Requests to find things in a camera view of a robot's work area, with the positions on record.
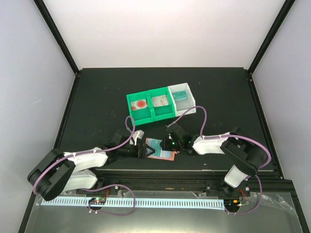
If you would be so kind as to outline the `pink leather card holder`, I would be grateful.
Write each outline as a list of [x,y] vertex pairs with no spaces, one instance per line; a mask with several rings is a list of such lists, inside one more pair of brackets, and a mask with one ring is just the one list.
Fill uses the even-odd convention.
[[176,151],[167,151],[162,149],[161,157],[157,157],[156,159],[173,161],[176,154]]

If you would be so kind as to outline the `teal chip credit card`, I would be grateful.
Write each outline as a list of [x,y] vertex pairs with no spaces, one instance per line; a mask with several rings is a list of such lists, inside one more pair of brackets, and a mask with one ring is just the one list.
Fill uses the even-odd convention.
[[146,144],[152,148],[152,150],[147,149],[147,153],[153,157],[161,157],[162,147],[160,145],[162,141],[158,139],[147,138]]

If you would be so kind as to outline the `white pagoda credit card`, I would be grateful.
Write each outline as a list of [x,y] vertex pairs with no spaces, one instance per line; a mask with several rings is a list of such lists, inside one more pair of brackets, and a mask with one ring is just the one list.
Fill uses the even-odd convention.
[[153,107],[162,107],[169,105],[169,101],[166,95],[152,97]]

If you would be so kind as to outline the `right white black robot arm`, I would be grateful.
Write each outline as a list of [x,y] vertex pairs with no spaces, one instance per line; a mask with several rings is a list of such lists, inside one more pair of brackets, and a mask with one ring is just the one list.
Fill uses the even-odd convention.
[[240,184],[257,175],[259,169],[272,159],[263,144],[242,135],[240,128],[219,135],[190,135],[175,123],[167,128],[167,135],[160,146],[164,151],[185,152],[188,155],[226,155],[233,165],[218,184],[209,185],[213,192],[223,197],[235,196]]

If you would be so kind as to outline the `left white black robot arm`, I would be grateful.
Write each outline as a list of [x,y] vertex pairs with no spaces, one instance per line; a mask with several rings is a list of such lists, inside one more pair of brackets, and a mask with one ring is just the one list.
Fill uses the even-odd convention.
[[155,148],[142,141],[143,135],[141,130],[134,133],[117,130],[101,147],[78,152],[52,149],[28,174],[27,181],[33,192],[46,201],[75,189],[101,193],[104,181],[95,175],[92,168],[109,165],[119,158],[144,159],[154,155]]

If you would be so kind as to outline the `red white credit card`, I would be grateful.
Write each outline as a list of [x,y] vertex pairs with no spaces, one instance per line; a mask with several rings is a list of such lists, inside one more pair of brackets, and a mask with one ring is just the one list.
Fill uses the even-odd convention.
[[146,99],[135,100],[130,103],[130,107],[132,111],[142,110],[148,107],[148,103]]

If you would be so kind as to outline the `left green bin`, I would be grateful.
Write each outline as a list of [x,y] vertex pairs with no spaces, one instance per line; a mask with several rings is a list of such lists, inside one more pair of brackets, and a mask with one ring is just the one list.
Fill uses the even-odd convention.
[[155,121],[154,108],[149,97],[147,91],[126,95],[129,115],[135,120],[136,126]]

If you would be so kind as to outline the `green bin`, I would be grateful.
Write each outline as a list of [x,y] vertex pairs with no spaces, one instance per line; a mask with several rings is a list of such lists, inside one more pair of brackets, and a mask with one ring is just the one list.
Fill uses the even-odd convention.
[[154,108],[149,97],[147,91],[126,95],[129,115],[135,120],[136,126],[155,121]]
[[173,100],[168,87],[150,89],[147,93],[150,106],[153,109],[154,121],[175,117]]

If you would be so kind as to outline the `middle green bin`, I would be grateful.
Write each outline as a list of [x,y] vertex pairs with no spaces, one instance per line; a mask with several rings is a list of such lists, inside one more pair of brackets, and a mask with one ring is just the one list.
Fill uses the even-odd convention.
[[150,106],[153,109],[154,121],[175,117],[173,100],[168,87],[150,89],[147,93]]

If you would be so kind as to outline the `white bin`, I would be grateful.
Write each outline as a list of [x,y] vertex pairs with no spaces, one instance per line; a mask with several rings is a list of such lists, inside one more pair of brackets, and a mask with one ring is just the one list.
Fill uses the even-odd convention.
[[175,116],[179,117],[189,108],[196,105],[195,98],[188,83],[168,86],[168,91],[173,100]]

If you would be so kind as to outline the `left electronics board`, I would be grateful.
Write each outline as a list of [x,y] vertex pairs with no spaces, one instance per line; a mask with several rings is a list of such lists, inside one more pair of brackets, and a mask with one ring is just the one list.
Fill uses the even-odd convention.
[[106,198],[105,197],[91,198],[88,201],[89,205],[104,205],[105,203],[106,203]]

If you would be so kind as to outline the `right electronics board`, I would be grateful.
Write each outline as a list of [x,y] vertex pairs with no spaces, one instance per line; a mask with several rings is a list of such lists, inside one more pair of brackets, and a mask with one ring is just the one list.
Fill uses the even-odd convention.
[[248,200],[224,200],[224,206],[229,207],[241,207],[243,205],[249,204]]

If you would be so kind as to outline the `left black frame post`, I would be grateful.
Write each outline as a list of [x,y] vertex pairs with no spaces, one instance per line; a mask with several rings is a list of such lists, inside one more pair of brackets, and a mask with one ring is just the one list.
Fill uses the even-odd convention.
[[69,64],[71,70],[75,75],[80,73],[80,70],[70,52],[68,49],[53,17],[51,16],[45,2],[43,0],[34,0],[34,3],[39,10],[40,14],[42,15],[46,25],[48,26],[49,30],[51,31],[55,41],[57,42],[60,50],[62,51],[67,63]]

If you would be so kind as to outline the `black frame post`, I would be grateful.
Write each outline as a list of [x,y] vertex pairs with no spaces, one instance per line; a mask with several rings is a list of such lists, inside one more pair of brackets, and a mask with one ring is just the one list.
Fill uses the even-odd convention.
[[48,26],[49,30],[51,31],[55,41],[57,42],[60,50],[62,51],[67,63],[69,64],[71,70],[75,75],[80,73],[80,70],[70,52],[68,49],[53,17],[51,16],[45,2],[43,0],[34,0],[34,3],[39,10],[40,14],[42,15],[46,25]]
[[295,0],[285,0],[280,11],[278,12],[273,24],[271,25],[267,35],[265,36],[259,50],[257,51],[250,67],[248,68],[248,73],[253,75],[257,66],[259,65],[260,61],[262,60],[264,54],[266,53],[267,49],[269,48],[271,42],[273,41],[275,35],[277,34],[279,28],[281,27],[282,23],[284,22],[286,16],[290,12],[292,6],[294,5]]

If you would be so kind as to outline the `right black frame post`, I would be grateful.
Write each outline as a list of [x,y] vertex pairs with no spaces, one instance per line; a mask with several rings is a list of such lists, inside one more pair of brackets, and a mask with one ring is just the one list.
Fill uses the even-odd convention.
[[286,16],[290,12],[292,6],[294,5],[295,0],[285,0],[280,11],[278,12],[273,24],[271,25],[267,35],[265,36],[259,50],[257,51],[250,67],[248,68],[248,73],[253,75],[257,66],[259,65],[260,61],[262,60],[264,54],[266,53],[267,49],[269,48],[271,42],[273,41],[275,35],[277,34],[279,28],[281,27],[282,23],[284,22]]

